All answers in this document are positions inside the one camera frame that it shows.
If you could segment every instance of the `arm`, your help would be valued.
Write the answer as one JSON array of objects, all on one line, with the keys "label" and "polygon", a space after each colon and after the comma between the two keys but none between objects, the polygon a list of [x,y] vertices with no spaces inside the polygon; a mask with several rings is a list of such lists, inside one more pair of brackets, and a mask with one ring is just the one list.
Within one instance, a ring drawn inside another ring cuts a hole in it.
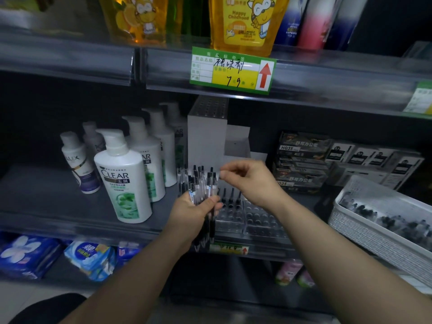
[{"label": "arm", "polygon": [[194,206],[189,193],[176,200],[167,225],[157,239],[138,253],[119,272],[61,324],[145,323],[172,268],[198,235],[205,215],[220,209],[218,196]]},{"label": "arm", "polygon": [[220,178],[284,226],[342,323],[430,323],[432,302],[287,195],[264,163],[232,162]]}]

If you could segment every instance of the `pump dispenser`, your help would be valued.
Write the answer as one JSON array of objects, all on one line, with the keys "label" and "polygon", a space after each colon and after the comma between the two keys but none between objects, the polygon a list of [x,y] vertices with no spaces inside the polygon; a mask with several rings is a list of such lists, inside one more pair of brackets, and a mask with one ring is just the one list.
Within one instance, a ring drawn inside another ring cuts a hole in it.
[{"label": "pump dispenser", "polygon": [[96,132],[97,126],[95,122],[83,122],[83,128],[85,134],[83,135],[83,140],[89,151],[89,155],[93,157],[96,153],[105,150],[105,140],[104,137]]},{"label": "pump dispenser", "polygon": [[187,119],[180,115],[178,102],[161,102],[161,106],[167,106],[168,125],[175,131],[175,163],[176,167],[187,164]]},{"label": "pump dispenser", "polygon": [[152,208],[141,154],[129,150],[121,130],[97,129],[96,132],[103,135],[106,150],[99,152],[94,162],[117,219],[131,224],[146,221]]},{"label": "pump dispenser", "polygon": [[162,168],[165,186],[173,186],[177,183],[174,129],[165,124],[162,109],[143,108],[143,111],[150,114],[150,133],[161,141]]},{"label": "pump dispenser", "polygon": [[136,116],[122,118],[129,123],[130,135],[126,137],[127,144],[143,158],[150,201],[159,201],[165,196],[160,140],[148,134],[144,118]]},{"label": "pump dispenser", "polygon": [[96,175],[93,162],[87,157],[85,144],[82,143],[76,133],[63,132],[60,134],[63,141],[61,148],[67,163],[72,168],[72,174],[75,177],[81,192],[92,194],[98,191],[101,183]]}]

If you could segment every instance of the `left hand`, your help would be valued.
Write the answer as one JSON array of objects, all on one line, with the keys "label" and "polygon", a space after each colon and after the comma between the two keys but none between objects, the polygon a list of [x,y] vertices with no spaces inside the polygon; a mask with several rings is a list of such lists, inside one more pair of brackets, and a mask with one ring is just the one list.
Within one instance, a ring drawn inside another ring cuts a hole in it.
[{"label": "left hand", "polygon": [[186,253],[192,241],[200,233],[206,214],[213,207],[216,210],[222,208],[222,203],[218,201],[219,196],[211,196],[200,205],[195,206],[191,202],[189,192],[184,193],[175,201],[163,233],[175,236],[176,241],[181,245],[182,252]]}]

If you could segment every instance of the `bundle of pens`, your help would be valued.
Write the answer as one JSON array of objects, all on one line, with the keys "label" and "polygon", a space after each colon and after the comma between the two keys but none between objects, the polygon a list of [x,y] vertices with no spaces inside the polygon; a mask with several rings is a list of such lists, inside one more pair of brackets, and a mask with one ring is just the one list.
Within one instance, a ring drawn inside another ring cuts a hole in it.
[{"label": "bundle of pens", "polygon": [[[213,167],[207,173],[204,172],[204,166],[198,167],[194,165],[193,170],[191,170],[191,175],[189,175],[188,169],[185,166],[184,169],[177,169],[177,186],[178,194],[181,196],[186,191],[189,191],[189,196],[191,197],[191,202],[198,206],[202,201],[206,200],[211,196],[217,195],[218,179],[216,177],[216,172],[213,172]],[[206,248],[207,242],[214,242],[215,238],[215,228],[216,228],[216,213],[213,208],[209,212],[204,220],[203,227],[200,233],[193,241],[195,251],[200,250],[200,245],[202,248]]]}]

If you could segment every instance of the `black pants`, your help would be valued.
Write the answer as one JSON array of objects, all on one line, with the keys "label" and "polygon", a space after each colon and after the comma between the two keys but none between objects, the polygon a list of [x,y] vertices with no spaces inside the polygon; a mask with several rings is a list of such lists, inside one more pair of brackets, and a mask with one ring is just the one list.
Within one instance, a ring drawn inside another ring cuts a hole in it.
[{"label": "black pants", "polygon": [[21,311],[9,324],[57,324],[85,300],[86,297],[78,293],[42,300]]}]

